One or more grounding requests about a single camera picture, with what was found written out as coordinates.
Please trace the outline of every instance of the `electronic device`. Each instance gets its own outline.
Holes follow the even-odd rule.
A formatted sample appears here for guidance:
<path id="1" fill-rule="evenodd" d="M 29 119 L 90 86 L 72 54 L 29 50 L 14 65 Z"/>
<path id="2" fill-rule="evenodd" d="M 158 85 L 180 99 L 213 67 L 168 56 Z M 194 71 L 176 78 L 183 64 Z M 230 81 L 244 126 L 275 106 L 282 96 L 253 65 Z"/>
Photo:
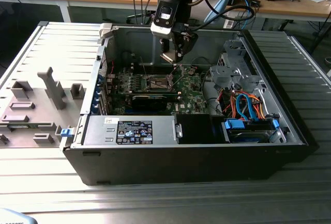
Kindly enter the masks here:
<path id="1" fill-rule="evenodd" d="M 288 93 L 291 77 L 273 64 L 289 61 L 277 44 L 310 61 L 285 33 L 201 30 L 174 65 L 148 27 L 104 24 L 100 33 L 80 119 L 61 134 L 85 184 L 268 178 L 318 148 Z"/>

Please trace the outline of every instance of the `motherboard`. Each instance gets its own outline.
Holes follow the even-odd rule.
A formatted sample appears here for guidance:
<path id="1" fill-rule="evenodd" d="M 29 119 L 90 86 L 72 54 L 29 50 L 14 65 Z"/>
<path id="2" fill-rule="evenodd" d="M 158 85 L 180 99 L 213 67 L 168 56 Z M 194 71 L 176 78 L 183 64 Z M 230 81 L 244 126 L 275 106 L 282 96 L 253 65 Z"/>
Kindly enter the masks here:
<path id="1" fill-rule="evenodd" d="M 208 113 L 197 67 L 131 65 L 107 77 L 112 115 Z"/>

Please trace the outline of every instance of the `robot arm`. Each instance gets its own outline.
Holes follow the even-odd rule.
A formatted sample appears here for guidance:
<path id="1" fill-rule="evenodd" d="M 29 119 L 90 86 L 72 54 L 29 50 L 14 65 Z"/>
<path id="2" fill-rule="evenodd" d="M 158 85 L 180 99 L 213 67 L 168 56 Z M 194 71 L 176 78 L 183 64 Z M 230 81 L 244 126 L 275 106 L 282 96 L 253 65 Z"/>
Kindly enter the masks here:
<path id="1" fill-rule="evenodd" d="M 161 57 L 169 63 L 181 61 L 198 39 L 186 24 L 191 14 L 191 3 L 192 0 L 158 0 L 151 31 L 161 38 Z M 170 50 L 170 39 L 175 50 Z"/>

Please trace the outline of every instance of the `metal work surface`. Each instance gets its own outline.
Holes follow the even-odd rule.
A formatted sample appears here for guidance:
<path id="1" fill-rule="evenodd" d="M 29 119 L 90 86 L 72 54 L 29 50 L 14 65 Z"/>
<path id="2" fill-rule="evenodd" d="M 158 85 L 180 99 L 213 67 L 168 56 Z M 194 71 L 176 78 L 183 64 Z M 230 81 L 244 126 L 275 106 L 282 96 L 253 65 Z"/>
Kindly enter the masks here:
<path id="1" fill-rule="evenodd" d="M 331 82 L 294 37 L 250 31 L 286 93 L 322 146 L 331 135 Z"/>
<path id="2" fill-rule="evenodd" d="M 59 136 L 55 134 L 61 128 L 76 126 L 83 99 L 73 99 L 70 89 L 73 84 L 87 88 L 91 70 L 99 47 L 99 25 L 42 23 L 37 27 L 25 47 L 0 81 L 0 116 L 2 130 L 6 139 L 2 147 L 57 147 Z M 52 78 L 61 84 L 61 95 L 65 107 L 57 109 L 46 92 L 45 82 L 38 73 L 52 68 Z M 20 103 L 32 104 L 33 108 L 20 109 Z M 10 128 L 4 121 L 8 118 L 26 116 L 17 128 Z M 39 128 L 38 125 L 52 124 L 52 127 Z M 36 135 L 50 134 L 48 139 L 36 138 Z"/>

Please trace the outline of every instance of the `table leg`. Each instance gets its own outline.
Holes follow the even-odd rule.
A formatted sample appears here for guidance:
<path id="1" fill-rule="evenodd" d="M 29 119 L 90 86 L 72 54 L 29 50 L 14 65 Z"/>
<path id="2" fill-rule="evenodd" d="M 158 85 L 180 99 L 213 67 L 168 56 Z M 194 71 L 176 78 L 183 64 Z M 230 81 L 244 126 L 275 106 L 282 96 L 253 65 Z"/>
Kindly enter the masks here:
<path id="1" fill-rule="evenodd" d="M 278 31 L 284 31 L 284 28 L 287 26 L 287 24 L 289 23 L 293 23 L 293 20 L 285 20 L 281 25 L 280 27 L 278 28 Z"/>
<path id="2" fill-rule="evenodd" d="M 71 22 L 69 14 L 69 4 L 67 1 L 58 1 L 57 5 L 60 7 L 61 14 L 64 22 Z"/>

